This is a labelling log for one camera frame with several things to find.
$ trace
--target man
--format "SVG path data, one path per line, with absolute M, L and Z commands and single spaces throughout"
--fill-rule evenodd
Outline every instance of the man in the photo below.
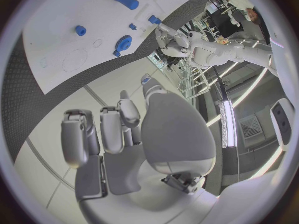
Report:
M 231 5 L 235 6 L 237 9 L 246 11 L 246 15 L 248 19 L 251 20 L 254 24 L 260 25 L 261 23 L 260 18 L 256 13 L 256 11 L 254 10 L 254 5 L 250 1 L 248 0 L 227 0 L 227 1 Z

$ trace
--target gray non-slip surface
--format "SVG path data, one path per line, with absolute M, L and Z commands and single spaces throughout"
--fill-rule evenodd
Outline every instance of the gray non-slip surface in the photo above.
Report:
M 179 29 L 203 12 L 206 2 L 207 0 L 189 0 L 169 15 L 163 23 Z M 133 54 L 81 72 L 44 95 L 30 70 L 20 38 L 8 64 L 2 64 L 7 65 L 2 88 L 2 122 L 12 159 L 16 159 L 20 148 L 36 125 L 65 98 L 96 78 L 150 55 L 157 47 L 152 32 Z

